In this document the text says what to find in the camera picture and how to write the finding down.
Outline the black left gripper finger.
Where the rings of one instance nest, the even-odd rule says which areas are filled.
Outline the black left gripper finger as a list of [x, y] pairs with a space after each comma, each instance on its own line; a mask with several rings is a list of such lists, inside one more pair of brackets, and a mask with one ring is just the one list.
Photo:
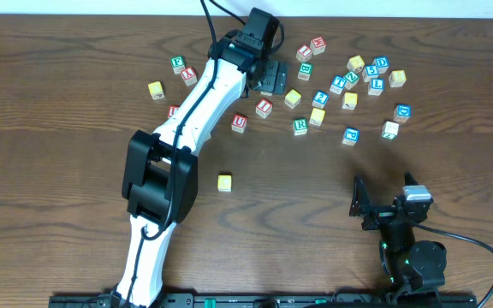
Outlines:
[[282, 95], [285, 91], [288, 78], [288, 64], [285, 62], [276, 62], [276, 78], [273, 93]]
[[250, 88], [259, 92], [273, 92], [276, 75], [277, 60], [257, 61], [250, 77]]

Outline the yellow C wooden block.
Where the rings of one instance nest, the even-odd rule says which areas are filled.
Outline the yellow C wooden block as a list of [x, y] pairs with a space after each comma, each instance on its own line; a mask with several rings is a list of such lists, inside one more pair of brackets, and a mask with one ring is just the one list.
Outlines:
[[232, 175], [219, 175], [217, 177], [217, 189], [219, 192], [231, 192], [232, 183]]

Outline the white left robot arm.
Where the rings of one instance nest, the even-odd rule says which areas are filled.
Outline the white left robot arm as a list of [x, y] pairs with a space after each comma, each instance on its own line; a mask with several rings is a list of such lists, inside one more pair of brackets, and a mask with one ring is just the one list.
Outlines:
[[226, 109], [248, 91], [283, 94], [288, 65], [270, 59], [284, 29], [279, 20], [251, 10], [241, 30], [210, 46], [208, 61], [179, 109], [153, 133], [137, 131], [128, 143], [122, 196], [131, 242], [113, 307], [149, 307], [162, 287], [169, 240], [198, 193], [199, 152]]

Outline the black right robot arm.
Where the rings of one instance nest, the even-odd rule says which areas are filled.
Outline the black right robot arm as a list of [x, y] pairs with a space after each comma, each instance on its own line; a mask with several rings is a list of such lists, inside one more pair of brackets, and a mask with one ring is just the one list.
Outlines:
[[257, 253], [259, 289], [311, 292], [343, 270], [384, 270], [393, 289], [441, 286], [445, 248], [413, 232], [430, 194], [415, 193], [389, 140], [368, 132], [346, 145], [345, 130], [306, 123], [299, 137], [261, 133], [268, 145], [257, 151], [258, 179], [269, 192], [260, 200], [273, 205], [257, 224], [277, 238]]

